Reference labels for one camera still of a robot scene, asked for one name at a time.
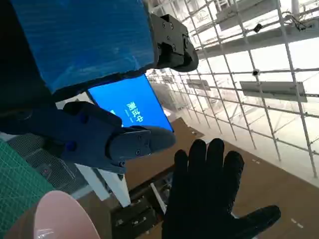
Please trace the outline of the black left hand blue tape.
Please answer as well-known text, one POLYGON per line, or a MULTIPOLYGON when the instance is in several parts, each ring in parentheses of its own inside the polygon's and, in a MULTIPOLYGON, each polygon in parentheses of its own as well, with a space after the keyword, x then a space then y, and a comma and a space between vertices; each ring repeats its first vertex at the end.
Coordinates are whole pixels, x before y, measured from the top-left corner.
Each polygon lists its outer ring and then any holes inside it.
POLYGON ((149 69, 197 67, 186 26, 149 12, 142 0, 0 3, 0 130, 42 136, 65 161, 124 174, 127 160, 172 147, 171 129, 124 127, 97 105, 68 100, 149 69))

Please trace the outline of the black gloved right hand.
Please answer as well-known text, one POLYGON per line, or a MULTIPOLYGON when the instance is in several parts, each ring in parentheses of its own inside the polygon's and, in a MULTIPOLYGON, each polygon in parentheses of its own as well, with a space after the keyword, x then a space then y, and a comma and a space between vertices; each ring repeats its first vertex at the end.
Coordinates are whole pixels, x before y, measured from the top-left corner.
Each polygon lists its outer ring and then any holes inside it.
POLYGON ((240 153, 224 154, 219 138, 209 144, 197 139, 186 153, 174 156, 168 206, 162 223, 163 239, 252 239, 281 217, 278 206, 233 216, 244 160, 240 153))

